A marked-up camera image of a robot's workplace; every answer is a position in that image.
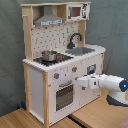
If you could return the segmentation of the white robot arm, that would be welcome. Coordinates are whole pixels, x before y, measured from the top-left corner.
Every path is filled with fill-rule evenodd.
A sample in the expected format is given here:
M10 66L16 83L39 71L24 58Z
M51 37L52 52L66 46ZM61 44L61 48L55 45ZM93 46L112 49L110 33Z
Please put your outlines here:
M106 100L109 105L128 107L128 100L125 99L128 81L125 78L94 73L78 78L77 84L90 89L107 89Z

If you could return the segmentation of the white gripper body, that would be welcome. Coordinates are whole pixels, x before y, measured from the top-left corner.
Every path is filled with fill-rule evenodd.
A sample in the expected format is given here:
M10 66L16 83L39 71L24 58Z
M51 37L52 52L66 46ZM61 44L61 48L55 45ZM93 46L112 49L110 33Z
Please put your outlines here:
M87 87L90 89L96 89L99 87L99 78L98 74L91 74L77 79L77 84L82 87Z

